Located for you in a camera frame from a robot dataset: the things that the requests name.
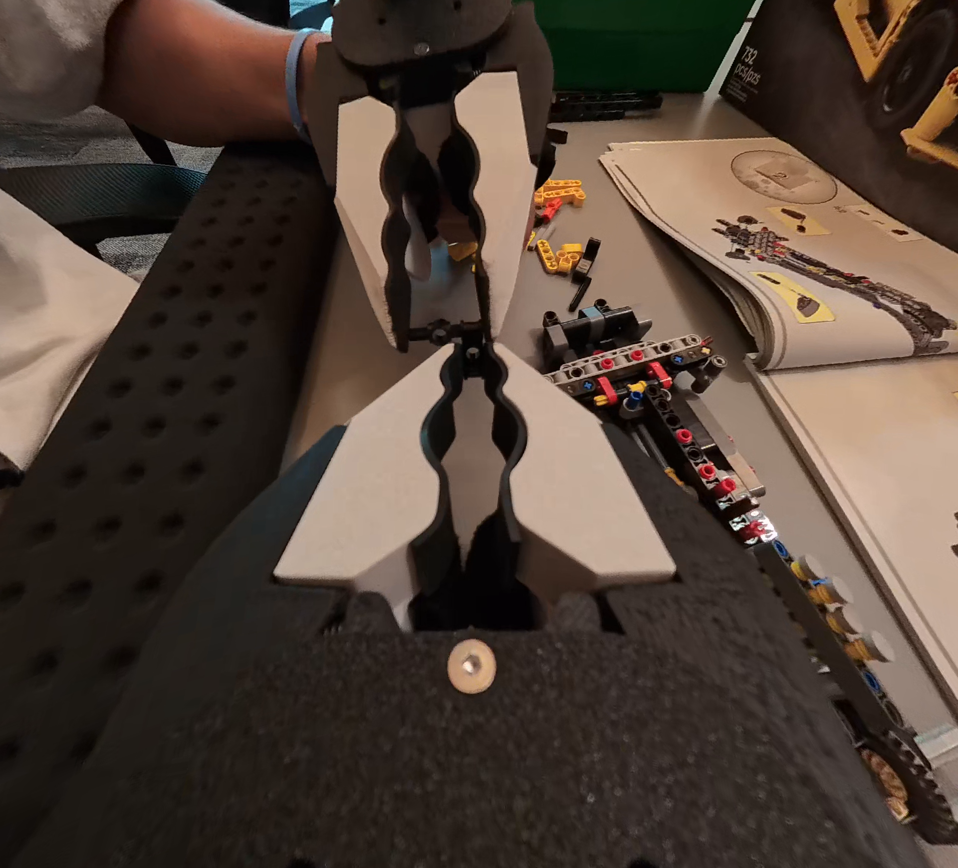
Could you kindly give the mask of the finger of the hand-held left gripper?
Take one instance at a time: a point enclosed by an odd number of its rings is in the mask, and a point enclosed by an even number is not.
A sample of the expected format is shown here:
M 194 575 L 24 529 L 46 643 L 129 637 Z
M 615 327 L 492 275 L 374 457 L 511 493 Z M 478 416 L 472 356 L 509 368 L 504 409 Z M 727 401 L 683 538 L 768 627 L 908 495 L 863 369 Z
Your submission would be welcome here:
M 452 103 L 452 134 L 465 144 L 467 203 L 478 229 L 475 287 L 486 339 L 497 340 L 509 310 L 533 206 L 530 156 L 518 72 L 483 72 Z
M 401 353 L 409 348 L 413 235 L 403 199 L 418 155 L 396 108 L 371 96 L 340 106 L 335 205 L 377 321 Z

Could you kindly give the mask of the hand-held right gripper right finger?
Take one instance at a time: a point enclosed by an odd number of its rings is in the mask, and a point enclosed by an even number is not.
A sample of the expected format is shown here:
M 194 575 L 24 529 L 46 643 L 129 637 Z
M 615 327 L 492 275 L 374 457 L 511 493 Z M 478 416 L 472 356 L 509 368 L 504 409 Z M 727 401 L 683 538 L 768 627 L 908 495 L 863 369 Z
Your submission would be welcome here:
M 545 610 L 563 597 L 660 585 L 677 574 L 610 433 L 499 343 L 485 346 L 498 509 L 513 571 Z

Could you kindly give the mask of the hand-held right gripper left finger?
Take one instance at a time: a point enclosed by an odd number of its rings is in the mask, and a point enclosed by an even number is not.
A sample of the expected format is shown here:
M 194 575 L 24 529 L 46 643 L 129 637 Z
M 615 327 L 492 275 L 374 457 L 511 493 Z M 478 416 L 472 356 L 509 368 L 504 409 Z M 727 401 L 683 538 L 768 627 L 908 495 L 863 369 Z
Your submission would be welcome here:
M 443 466 L 456 400 L 449 344 L 353 416 L 273 570 L 277 582 L 377 593 L 412 629 L 414 598 L 457 570 Z

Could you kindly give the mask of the long black lego pin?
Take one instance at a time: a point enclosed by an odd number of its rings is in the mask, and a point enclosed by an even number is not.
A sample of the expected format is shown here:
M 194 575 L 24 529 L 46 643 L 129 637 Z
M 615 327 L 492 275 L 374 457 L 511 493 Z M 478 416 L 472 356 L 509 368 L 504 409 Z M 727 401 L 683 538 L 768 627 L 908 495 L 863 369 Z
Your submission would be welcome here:
M 484 338 L 484 325 L 478 320 L 453 323 L 438 318 L 408 331 L 409 342 L 428 342 L 434 346 L 445 346 L 455 340 L 464 345 L 482 345 Z

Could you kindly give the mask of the grey lego car chassis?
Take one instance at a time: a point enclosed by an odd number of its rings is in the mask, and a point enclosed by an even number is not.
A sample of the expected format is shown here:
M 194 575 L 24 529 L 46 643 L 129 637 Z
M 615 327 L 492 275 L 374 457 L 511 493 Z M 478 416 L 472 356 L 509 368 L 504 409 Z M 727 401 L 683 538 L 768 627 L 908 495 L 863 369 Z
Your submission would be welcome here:
M 726 359 L 709 337 L 648 339 L 651 325 L 602 299 L 565 321 L 547 311 L 542 373 L 623 431 L 755 559 L 892 816 L 928 844 L 956 845 L 954 807 L 876 672 L 894 660 L 892 646 L 860 619 L 846 581 L 780 539 L 755 470 L 702 403 Z

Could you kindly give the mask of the person's left forearm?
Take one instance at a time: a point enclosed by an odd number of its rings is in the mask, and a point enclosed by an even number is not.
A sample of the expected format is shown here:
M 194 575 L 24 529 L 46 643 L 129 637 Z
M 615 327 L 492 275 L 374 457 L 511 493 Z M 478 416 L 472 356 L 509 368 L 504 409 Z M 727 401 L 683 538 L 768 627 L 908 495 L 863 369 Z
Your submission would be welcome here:
M 293 100 L 323 40 L 303 40 L 287 70 L 293 31 L 214 0 L 124 0 L 105 31 L 94 104 L 151 135 L 196 147 L 296 140 Z

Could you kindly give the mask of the pile of yellow lego pieces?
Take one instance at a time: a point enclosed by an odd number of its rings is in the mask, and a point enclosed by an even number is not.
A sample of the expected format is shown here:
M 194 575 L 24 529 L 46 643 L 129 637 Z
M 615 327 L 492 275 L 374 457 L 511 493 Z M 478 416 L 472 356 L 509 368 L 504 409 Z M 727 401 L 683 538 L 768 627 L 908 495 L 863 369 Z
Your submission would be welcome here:
M 581 263 L 583 245 L 573 242 L 555 249 L 542 233 L 553 228 L 561 210 L 581 207 L 585 199 L 579 180 L 546 180 L 543 188 L 535 190 L 532 202 L 509 235 L 483 243 L 450 242 L 449 258 L 455 265 L 470 266 L 474 274 L 492 283 L 497 271 L 511 274 L 522 253 L 532 251 L 547 276 L 569 277 Z

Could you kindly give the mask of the black lego beam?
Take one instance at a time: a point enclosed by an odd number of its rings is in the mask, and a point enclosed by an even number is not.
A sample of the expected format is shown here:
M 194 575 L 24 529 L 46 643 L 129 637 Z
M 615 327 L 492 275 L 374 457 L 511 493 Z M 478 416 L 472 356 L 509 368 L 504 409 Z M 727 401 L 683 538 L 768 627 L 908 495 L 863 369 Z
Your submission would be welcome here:
M 617 121 L 660 110 L 658 91 L 558 90 L 549 112 L 551 123 Z

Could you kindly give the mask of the lego set box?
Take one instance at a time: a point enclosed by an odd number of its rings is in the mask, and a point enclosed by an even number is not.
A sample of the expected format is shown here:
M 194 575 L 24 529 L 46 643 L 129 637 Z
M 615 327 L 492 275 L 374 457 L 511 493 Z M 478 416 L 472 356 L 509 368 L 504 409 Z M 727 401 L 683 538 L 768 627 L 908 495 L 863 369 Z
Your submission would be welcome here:
M 763 0 L 720 93 L 956 251 L 956 0 Z

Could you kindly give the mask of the lego instruction booklet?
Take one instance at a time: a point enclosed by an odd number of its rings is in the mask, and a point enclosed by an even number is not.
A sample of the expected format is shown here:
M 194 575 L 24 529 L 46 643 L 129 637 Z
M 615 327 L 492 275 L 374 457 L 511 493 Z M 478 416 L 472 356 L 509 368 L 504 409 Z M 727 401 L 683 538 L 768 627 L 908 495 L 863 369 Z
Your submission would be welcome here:
M 956 705 L 956 254 L 775 138 L 600 162 L 732 302 L 760 392 Z

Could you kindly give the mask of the light blue wristband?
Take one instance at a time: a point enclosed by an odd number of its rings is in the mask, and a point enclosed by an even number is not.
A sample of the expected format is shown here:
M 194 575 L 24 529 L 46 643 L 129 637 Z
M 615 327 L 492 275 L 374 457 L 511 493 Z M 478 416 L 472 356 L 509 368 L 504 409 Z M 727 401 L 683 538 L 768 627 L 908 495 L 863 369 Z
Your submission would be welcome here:
M 312 141 L 300 107 L 298 93 L 300 60 L 307 42 L 314 36 L 319 36 L 319 31 L 314 28 L 300 29 L 295 32 L 286 50 L 283 67 L 284 94 L 290 123 L 298 138 L 309 146 L 312 146 Z

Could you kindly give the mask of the black dotted pad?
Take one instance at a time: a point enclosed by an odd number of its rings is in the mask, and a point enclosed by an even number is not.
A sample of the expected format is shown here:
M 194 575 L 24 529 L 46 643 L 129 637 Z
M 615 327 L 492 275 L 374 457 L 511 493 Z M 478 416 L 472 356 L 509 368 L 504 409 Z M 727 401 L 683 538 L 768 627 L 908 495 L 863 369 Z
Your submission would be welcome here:
M 2 866 L 185 575 L 278 473 L 338 233 L 312 150 L 225 149 L 6 503 Z

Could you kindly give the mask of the black chair frame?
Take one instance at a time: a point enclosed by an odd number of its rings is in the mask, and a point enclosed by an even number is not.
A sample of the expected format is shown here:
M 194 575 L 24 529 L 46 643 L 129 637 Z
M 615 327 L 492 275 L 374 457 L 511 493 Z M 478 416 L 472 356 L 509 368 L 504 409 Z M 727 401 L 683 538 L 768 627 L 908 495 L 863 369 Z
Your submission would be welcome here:
M 94 256 L 106 239 L 171 233 L 206 175 L 178 166 L 161 138 L 128 129 L 149 163 L 3 167 L 2 191 Z

